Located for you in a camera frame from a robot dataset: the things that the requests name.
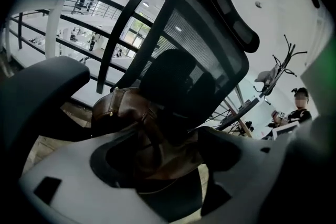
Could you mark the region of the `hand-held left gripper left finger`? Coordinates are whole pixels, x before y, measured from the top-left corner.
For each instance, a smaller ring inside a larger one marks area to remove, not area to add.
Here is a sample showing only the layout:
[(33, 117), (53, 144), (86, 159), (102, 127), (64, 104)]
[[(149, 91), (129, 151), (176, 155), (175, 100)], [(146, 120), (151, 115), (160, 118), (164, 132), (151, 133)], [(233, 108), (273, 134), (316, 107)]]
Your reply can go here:
[(118, 132), (63, 146), (18, 181), (50, 223), (165, 223), (131, 186), (114, 174), (105, 152), (134, 132)]

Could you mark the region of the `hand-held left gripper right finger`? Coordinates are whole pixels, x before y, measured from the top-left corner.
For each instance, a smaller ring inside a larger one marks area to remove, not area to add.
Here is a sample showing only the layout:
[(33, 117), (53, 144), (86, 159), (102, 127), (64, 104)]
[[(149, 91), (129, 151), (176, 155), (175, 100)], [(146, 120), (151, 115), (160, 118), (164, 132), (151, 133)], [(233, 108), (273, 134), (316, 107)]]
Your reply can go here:
[(209, 182), (201, 223), (334, 223), (335, 118), (319, 116), (274, 141), (201, 127)]

